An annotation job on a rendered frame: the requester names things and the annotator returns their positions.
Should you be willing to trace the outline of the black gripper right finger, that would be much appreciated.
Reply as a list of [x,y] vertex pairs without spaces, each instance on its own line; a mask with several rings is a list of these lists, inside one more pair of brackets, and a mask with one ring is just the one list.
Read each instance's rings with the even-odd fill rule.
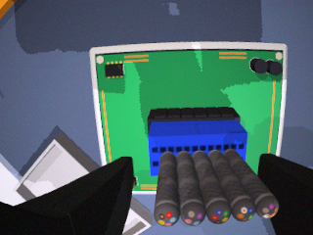
[[261,154],[257,176],[279,201],[271,216],[277,235],[313,235],[313,169],[275,154]]

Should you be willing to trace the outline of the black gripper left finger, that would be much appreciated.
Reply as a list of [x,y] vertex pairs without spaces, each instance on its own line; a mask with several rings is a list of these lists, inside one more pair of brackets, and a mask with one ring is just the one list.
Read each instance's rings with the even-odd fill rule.
[[133,158],[121,156],[15,207],[0,201],[0,235],[121,235],[133,181]]

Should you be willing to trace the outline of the blue plug with grey cables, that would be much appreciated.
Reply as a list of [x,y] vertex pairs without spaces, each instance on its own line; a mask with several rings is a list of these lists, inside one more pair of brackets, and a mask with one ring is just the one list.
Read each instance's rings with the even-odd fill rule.
[[247,132],[237,120],[152,121],[150,172],[157,176],[154,218],[197,226],[271,218],[277,197],[246,164]]

